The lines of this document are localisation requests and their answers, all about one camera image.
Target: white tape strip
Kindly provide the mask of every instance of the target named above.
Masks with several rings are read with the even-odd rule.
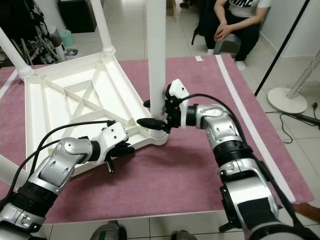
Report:
[[[233,98],[233,100],[234,100],[234,102],[235,102],[235,104],[241,114],[241,117],[243,118],[245,125],[248,128],[248,130],[249,130],[257,148],[259,149],[265,163],[269,167],[274,179],[278,183],[281,190],[285,193],[286,197],[289,199],[290,202],[294,203],[296,201],[295,196],[293,195],[284,176],[281,174],[278,166],[276,165],[274,159],[272,158],[271,154],[269,153],[265,143],[261,139],[261,136],[259,135],[259,133],[256,129],[256,126],[252,122],[240,96],[238,95],[238,92],[237,92],[233,82],[230,79],[230,76],[228,74],[228,71],[226,69],[226,66],[224,64],[222,57],[220,55],[215,55],[215,57],[218,62],[218,65],[221,70],[224,81],[229,89],[229,92],[231,93],[231,96],[232,96],[232,98]]]
[[[195,56],[195,60],[196,60],[197,62],[203,61],[203,59],[202,59],[201,56]]]
[[[5,95],[6,91],[12,84],[12,82],[15,80],[15,78],[18,76],[18,71],[15,69],[13,73],[9,76],[8,80],[4,83],[4,85],[0,89],[0,99]]]

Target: pink mat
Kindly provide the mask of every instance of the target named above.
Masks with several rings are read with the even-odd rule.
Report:
[[[166,79],[182,80],[190,94],[213,95],[227,103],[240,118],[248,143],[261,158],[246,125],[231,97],[213,56],[196,61],[194,57],[169,58]],[[237,70],[231,57],[223,60],[244,106],[250,114],[296,201],[312,201],[313,195],[292,161],[285,146],[270,124],[253,93]],[[122,61],[123,70],[143,101],[149,99],[148,62]],[[0,71],[0,79],[10,71]],[[0,152],[12,161],[25,158],[23,83],[17,80],[1,100]],[[203,98],[190,104],[211,104]],[[221,181],[218,166],[210,150],[206,134],[194,127],[172,129],[163,146],[148,146],[135,155],[115,161],[117,173],[110,175],[106,166],[76,176],[58,197],[47,215],[46,223],[83,222],[125,217],[191,213],[222,210]],[[0,197],[8,186],[0,184]]]

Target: shoe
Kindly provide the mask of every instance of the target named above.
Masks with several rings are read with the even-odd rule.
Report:
[[[211,56],[214,54],[214,51],[215,51],[214,49],[208,49],[208,51],[206,52],[206,55]]]
[[[235,61],[235,65],[240,72],[243,72],[246,69],[246,64],[244,61]]]

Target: white wall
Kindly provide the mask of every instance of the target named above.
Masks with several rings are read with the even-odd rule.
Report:
[[[305,0],[273,0],[261,34],[277,51],[298,16]],[[320,49],[320,1],[311,0],[293,32],[283,57],[314,56]]]
[[[57,0],[35,0],[35,2],[41,9],[47,25],[56,26],[59,32],[66,28],[58,9]]]

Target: person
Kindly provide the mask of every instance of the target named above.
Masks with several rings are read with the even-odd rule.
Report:
[[[216,0],[214,11],[202,20],[202,33],[208,48],[214,54],[216,42],[233,33],[241,39],[235,64],[240,72],[246,69],[245,59],[259,39],[260,24],[272,0]]]

